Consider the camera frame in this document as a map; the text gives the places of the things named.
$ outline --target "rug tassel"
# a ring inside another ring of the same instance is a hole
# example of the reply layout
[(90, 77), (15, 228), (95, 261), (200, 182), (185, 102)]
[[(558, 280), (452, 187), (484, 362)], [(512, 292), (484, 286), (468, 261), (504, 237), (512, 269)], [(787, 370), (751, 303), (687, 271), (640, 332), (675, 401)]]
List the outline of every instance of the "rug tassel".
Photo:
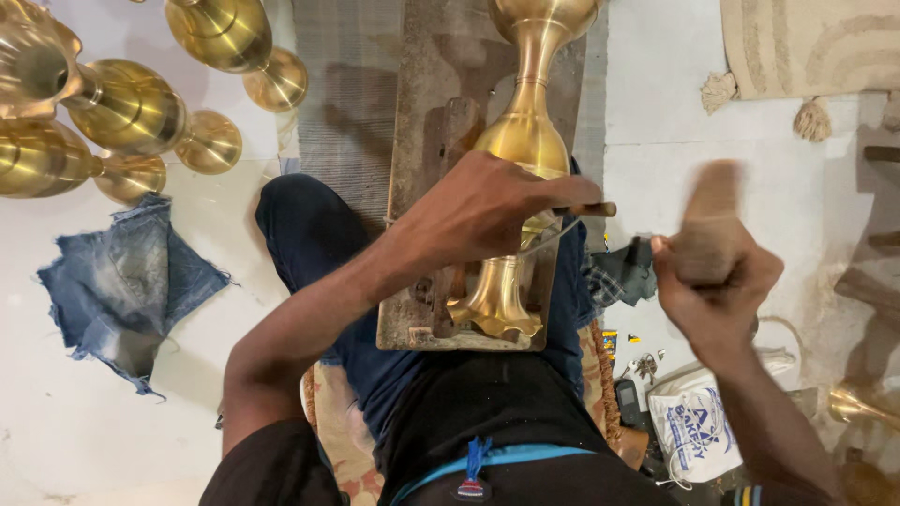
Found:
[(709, 78), (700, 88), (700, 93), (703, 95), (703, 108), (706, 109), (706, 115), (712, 116), (719, 107), (727, 104), (729, 100), (737, 98), (738, 89), (734, 74), (710, 72)]
[(822, 142), (832, 135), (832, 120), (825, 107), (828, 101), (823, 96), (803, 104), (794, 118), (794, 131), (810, 142)]

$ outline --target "denim scrap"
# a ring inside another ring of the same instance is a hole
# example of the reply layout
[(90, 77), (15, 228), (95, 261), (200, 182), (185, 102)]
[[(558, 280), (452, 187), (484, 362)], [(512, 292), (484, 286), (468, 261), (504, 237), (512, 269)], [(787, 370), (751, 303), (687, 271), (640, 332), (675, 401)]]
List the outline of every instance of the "denim scrap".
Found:
[(59, 237), (61, 256), (38, 271), (72, 358), (98, 358), (141, 395), (158, 395), (150, 373), (169, 331), (229, 283), (178, 237), (171, 207), (147, 194), (109, 230)]

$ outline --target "brass trumpet shape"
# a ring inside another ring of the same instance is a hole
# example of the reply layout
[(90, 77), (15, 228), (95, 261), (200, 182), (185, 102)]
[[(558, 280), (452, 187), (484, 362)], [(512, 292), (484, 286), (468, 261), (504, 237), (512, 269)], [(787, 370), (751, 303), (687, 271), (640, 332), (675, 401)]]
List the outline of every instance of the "brass trumpet shape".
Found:
[(900, 430), (900, 416), (866, 404), (847, 386), (838, 385), (828, 394), (828, 408), (838, 420), (850, 422), (869, 418), (880, 420), (894, 430)]
[(194, 59), (242, 74), (244, 89), (263, 109), (289, 111), (306, 96), (306, 67), (290, 51), (273, 47), (272, 28), (259, 0), (166, 0), (166, 21)]
[(146, 192), (162, 191), (162, 158), (112, 155), (99, 158), (67, 126), (49, 120), (0, 120), (0, 196), (48, 197), (92, 177), (106, 196), (134, 205)]
[[(126, 59), (77, 65), (81, 42), (45, 10), (25, 0), (0, 0), (3, 13), (16, 16), (0, 16), (0, 70), (19, 69), (15, 79), (2, 81), (9, 92), (0, 96), (5, 118), (52, 118), (56, 104), (63, 104), (88, 139), (114, 153), (153, 156), (174, 149), (203, 174), (237, 163), (241, 139), (234, 124), (212, 111), (189, 114), (153, 70)], [(23, 60), (30, 55), (38, 59)]]
[[(488, 1), (497, 30), (518, 45), (519, 71), (512, 100), (475, 149), (486, 149), (544, 179), (567, 177), (569, 154), (547, 113), (547, 76), (556, 51), (584, 35), (597, 19), (599, 0)], [(545, 217), (526, 221), (523, 248), (547, 226)], [(447, 303), (454, 323), (473, 321), (494, 337), (510, 330), (534, 336), (542, 324), (522, 306), (521, 273), (518, 257), (483, 261), (475, 291)]]

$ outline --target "wooden stool leg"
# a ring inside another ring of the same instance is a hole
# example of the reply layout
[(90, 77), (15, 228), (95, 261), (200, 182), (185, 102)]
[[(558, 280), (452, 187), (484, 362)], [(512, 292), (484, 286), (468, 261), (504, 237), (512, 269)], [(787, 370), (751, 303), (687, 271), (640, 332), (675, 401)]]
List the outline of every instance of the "wooden stool leg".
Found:
[(866, 160), (900, 163), (900, 148), (888, 146), (867, 146), (862, 155)]

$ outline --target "tiled floor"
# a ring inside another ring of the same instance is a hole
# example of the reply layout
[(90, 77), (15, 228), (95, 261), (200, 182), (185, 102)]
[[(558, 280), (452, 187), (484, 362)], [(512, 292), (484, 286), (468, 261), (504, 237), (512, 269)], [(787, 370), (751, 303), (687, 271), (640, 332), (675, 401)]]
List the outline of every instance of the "tiled floor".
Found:
[[(50, 199), (0, 200), (0, 237), (9, 240), (0, 262), (0, 504), (208, 479), (220, 459), (221, 434), (212, 426), (230, 348), (287, 296), (250, 215), (258, 188), (278, 168), (249, 160), (200, 176), (168, 167), (175, 230), (240, 286), (215, 295), (163, 344), (151, 380), (163, 403), (135, 394), (98, 361), (68, 358), (34, 275), (59, 254), (55, 237), (105, 229), (120, 206), (91, 182)], [(167, 490), (160, 487), (148, 490)]]
[[(103, 19), (124, 9), (104, 8)], [(602, 114), (591, 110), (585, 116), (589, 128), (581, 132), (606, 135), (602, 163), (589, 165), (602, 167), (607, 195), (619, 206), (618, 216), (607, 222), (611, 246), (624, 245), (636, 233), (673, 233), (691, 168), (710, 158), (742, 159), (747, 227), (786, 263), (760, 316), (789, 326), (764, 322), (758, 337), (800, 357), (800, 369), (784, 378), (785, 385), (825, 387), (846, 373), (900, 388), (900, 334), (892, 320), (832, 290), (851, 261), (885, 284), (897, 279), (897, 267), (888, 261), (892, 253), (860, 246), (867, 233), (900, 228), (895, 177), (889, 168), (859, 158), (860, 147), (872, 141), (900, 144), (878, 131), (884, 97), (832, 99), (835, 134), (819, 145), (790, 130), (800, 100), (731, 103), (710, 118), (699, 88), (709, 71), (725, 70), (717, 2), (615, 0), (608, 9), (605, 90), (592, 67), (599, 63), (589, 63), (585, 81), (596, 85), (586, 93), (594, 103), (605, 102), (606, 120), (598, 124)], [(131, 48), (139, 54), (156, 54), (136, 49), (136, 43)], [(197, 100), (235, 92), (166, 77), (196, 92)], [(246, 121), (255, 121), (255, 113), (247, 112)], [(274, 137), (272, 125), (264, 126), (261, 131)], [(272, 151), (275, 140), (257, 133), (253, 149)], [(584, 150), (580, 143), (600, 141), (581, 137), (576, 151)], [(216, 177), (197, 176), (177, 164), (169, 168), (166, 192), (175, 198), (175, 228), (240, 286), (226, 288), (186, 318), (160, 350), (152, 383), (168, 396), (162, 404), (135, 395), (98, 362), (68, 358), (47, 315), (49, 297), (35, 281), (35, 271), (58, 254), (53, 238), (103, 229), (119, 206), (91, 183), (52, 199), (0, 200), (0, 505), (66, 503), (59, 496), (73, 494), (79, 494), (73, 505), (121, 504), (122, 496), (134, 504), (134, 498), (196, 504), (219, 460), (220, 435), (211, 426), (230, 347), (286, 296), (250, 218), (258, 187), (276, 173), (277, 162), (250, 159)], [(667, 355), (659, 375), (694, 360), (656, 302), (617, 304), (605, 317), (606, 326), (623, 337), (642, 338), (620, 342), (617, 374), (627, 359), (662, 348)], [(815, 423), (829, 446), (862, 445), (887, 471), (900, 468), (897, 437), (878, 428), (848, 429), (821, 415)]]

